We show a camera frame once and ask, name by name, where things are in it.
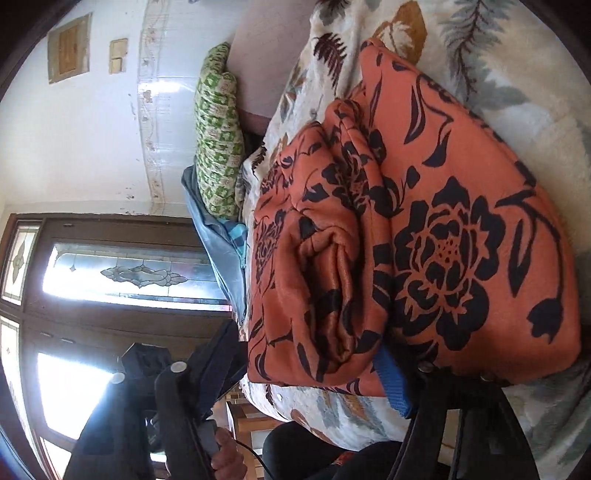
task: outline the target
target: wooden chair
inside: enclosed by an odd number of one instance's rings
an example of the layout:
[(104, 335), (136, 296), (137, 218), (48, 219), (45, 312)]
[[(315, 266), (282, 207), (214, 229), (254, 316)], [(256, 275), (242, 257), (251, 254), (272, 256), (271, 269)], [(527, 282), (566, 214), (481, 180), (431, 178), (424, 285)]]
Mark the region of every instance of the wooden chair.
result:
[[(272, 430), (281, 425), (281, 422), (266, 416), (250, 403), (233, 404), (226, 402), (228, 411), (228, 423), (234, 438), (252, 448), (252, 432)], [(263, 478), (264, 471), (261, 464), (245, 448), (238, 446), (244, 455), (244, 463), (248, 468), (245, 480), (257, 480)]]

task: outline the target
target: person's hand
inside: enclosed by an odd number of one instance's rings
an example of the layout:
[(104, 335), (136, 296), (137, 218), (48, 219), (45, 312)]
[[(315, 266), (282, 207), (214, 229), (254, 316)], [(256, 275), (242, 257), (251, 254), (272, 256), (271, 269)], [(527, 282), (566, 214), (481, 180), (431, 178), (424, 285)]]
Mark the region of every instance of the person's hand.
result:
[(229, 431), (217, 429), (216, 441), (220, 451), (212, 458), (216, 480), (243, 480), (246, 476), (244, 456), (238, 452), (238, 444)]

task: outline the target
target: pillow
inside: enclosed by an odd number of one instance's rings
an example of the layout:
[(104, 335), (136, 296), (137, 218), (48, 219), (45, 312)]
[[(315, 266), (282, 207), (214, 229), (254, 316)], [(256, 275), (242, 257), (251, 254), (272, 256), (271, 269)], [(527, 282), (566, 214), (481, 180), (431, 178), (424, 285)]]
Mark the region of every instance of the pillow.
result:
[(235, 186), (244, 160), (244, 138), (236, 111), (236, 78), (225, 72), (230, 45), (207, 54), (195, 92), (197, 184), (203, 203), (217, 218), (236, 220)]
[(238, 25), (228, 70), (238, 79), (242, 128), (265, 135), (310, 36), (316, 0), (251, 0)]

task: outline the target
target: orange blanket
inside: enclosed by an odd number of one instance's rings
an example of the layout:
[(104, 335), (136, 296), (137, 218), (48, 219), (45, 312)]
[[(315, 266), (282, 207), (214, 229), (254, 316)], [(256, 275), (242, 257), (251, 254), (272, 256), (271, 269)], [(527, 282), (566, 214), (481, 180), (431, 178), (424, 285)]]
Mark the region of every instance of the orange blanket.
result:
[(481, 119), (378, 40), (363, 81), (271, 166), (255, 211), (248, 376), (383, 395), (384, 333), (518, 383), (580, 349), (558, 214)]

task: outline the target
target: floral bedspread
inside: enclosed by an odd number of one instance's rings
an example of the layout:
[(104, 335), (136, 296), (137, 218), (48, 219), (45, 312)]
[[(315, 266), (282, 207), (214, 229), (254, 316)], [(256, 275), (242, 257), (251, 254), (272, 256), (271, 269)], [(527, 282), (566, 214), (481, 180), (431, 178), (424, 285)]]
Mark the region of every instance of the floral bedspread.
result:
[[(321, 121), (326, 106), (359, 82), (359, 47), (378, 37), (481, 116), (549, 193), (576, 256), (582, 323), (591, 325), (591, 85), (554, 33), (517, 0), (320, 0), (310, 23), (266, 148), (243, 165), (249, 233), (269, 166), (301, 127)], [(248, 245), (250, 256), (250, 235)], [(543, 479), (566, 479), (591, 444), (590, 376), (591, 361), (582, 358), (505, 391)], [(407, 428), (384, 398), (247, 380), (242, 388), (264, 413), (352, 450), (402, 440)], [(444, 444), (453, 446), (453, 438)]]

